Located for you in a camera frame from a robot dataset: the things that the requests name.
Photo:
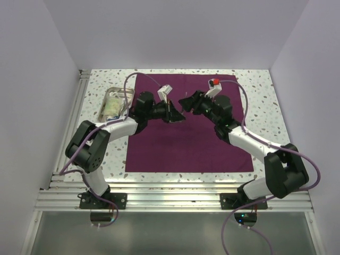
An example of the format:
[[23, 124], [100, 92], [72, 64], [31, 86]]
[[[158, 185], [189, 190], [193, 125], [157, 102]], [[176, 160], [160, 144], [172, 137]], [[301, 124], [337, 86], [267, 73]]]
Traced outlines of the purple cloth mat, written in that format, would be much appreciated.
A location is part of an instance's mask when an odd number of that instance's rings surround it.
[[[152, 92], [158, 100], [159, 85], [170, 85], [168, 95], [180, 111], [179, 100], [195, 91], [208, 91], [208, 81], [219, 79], [222, 95], [230, 98], [233, 117], [241, 121], [243, 107], [236, 77], [233, 75], [150, 74], [137, 75], [135, 95]], [[253, 172], [252, 157], [244, 150], [220, 140], [213, 123], [202, 115], [185, 113], [185, 121], [167, 124], [151, 120], [139, 134], [128, 138], [128, 173], [245, 173]]]

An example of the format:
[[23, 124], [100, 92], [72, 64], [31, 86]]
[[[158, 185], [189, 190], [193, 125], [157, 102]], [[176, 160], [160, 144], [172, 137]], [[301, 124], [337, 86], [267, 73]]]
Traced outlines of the stainless steel tray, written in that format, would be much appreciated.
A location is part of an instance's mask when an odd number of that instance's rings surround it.
[[126, 112], [126, 100], [129, 104], [129, 108], [132, 105], [135, 91], [132, 88], [119, 88], [119, 87], [110, 87], [106, 90], [104, 95], [103, 102], [101, 104], [99, 114], [98, 114], [98, 122], [104, 123], [112, 121]]

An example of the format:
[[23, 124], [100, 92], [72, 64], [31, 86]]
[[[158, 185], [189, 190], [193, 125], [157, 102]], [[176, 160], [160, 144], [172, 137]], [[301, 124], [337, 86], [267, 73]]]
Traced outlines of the green-print glove bag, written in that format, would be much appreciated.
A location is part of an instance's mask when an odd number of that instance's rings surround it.
[[104, 115], [116, 116], [120, 112], [122, 100], [117, 97], [108, 97], [103, 109]]

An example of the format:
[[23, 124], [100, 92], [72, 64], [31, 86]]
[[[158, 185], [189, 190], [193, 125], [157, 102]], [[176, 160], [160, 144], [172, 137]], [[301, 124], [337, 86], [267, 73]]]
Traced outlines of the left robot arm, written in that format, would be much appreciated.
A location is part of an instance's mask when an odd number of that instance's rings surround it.
[[129, 109], [127, 117], [119, 117], [106, 123], [95, 124], [83, 121], [66, 147], [65, 155], [70, 162], [79, 166], [87, 189], [92, 193], [91, 201], [103, 209], [110, 203], [109, 185], [105, 181], [100, 165], [110, 142], [143, 131], [150, 120], [176, 123], [185, 120], [171, 100], [156, 103], [151, 92], [142, 92]]

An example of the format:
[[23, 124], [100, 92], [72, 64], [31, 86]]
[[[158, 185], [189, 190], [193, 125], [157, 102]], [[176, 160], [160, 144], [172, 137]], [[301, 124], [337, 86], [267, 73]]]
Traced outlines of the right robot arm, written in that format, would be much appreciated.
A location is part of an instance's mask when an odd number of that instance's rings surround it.
[[211, 99], [198, 90], [179, 103], [186, 112], [204, 115], [212, 121], [220, 140], [246, 151], [264, 164], [263, 178], [249, 181], [237, 189], [236, 201], [241, 208], [250, 208], [257, 199], [266, 196], [282, 199], [309, 181], [297, 148], [291, 143], [285, 146], [271, 143], [243, 130], [241, 123], [233, 117], [232, 104], [227, 96]]

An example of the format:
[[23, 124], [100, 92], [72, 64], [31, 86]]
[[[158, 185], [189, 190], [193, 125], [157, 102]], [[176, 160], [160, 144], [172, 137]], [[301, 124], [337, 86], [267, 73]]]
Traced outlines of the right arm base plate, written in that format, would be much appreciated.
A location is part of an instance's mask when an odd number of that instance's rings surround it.
[[222, 210], [233, 210], [240, 206], [265, 199], [266, 197], [260, 197], [255, 200], [250, 200], [246, 196], [240, 195], [238, 193], [221, 193], [219, 195], [220, 206]]

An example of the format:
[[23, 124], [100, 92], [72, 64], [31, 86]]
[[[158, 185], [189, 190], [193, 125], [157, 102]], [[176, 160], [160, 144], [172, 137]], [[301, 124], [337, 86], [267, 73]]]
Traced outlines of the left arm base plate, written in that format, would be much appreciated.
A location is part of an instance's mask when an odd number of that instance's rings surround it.
[[126, 208], [128, 195], [126, 193], [105, 193], [100, 199], [91, 192], [84, 192], [77, 195], [80, 199], [80, 209], [114, 209], [113, 203], [121, 210]]

